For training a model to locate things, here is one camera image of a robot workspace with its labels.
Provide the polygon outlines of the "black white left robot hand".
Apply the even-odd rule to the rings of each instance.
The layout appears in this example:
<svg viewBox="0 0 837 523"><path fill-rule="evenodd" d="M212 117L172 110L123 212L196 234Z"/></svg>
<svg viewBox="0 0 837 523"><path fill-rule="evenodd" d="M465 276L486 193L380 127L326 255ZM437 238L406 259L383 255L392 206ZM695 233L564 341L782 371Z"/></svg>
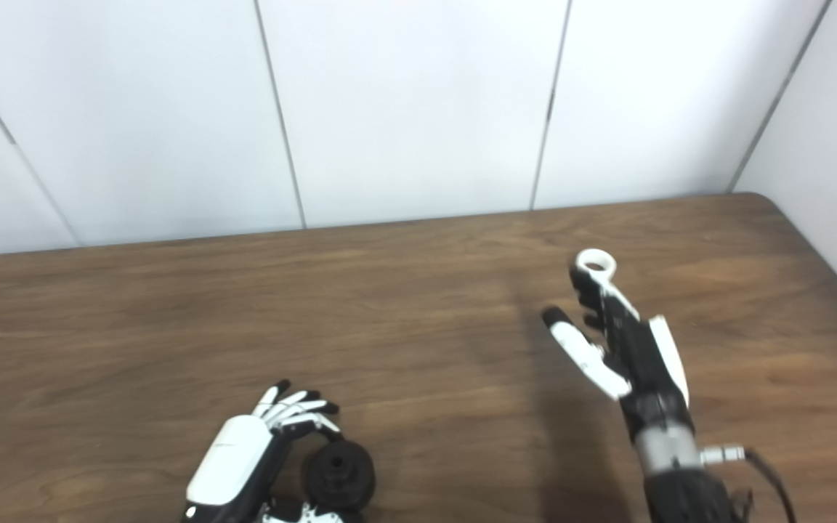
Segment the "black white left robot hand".
<svg viewBox="0 0 837 523"><path fill-rule="evenodd" d="M290 386L273 384L220 427L188 483L183 522L362 522L376 491L372 457L330 419L338 406ZM325 444L304 463L305 499L276 496L293 443L313 434Z"/></svg>

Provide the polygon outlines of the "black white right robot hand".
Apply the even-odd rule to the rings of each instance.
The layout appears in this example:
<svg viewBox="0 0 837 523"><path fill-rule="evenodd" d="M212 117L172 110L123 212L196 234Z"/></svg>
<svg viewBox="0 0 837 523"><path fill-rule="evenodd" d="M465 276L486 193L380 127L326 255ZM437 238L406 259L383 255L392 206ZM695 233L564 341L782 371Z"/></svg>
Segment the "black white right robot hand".
<svg viewBox="0 0 837 523"><path fill-rule="evenodd" d="M604 344L595 344L557 306L545 308L542 320L581 373L618 402L630 440L652 427L695 431L683 363L665 318L641 318L611 279L597 272L573 267L569 277L585 309L584 323L602 334Z"/></svg>

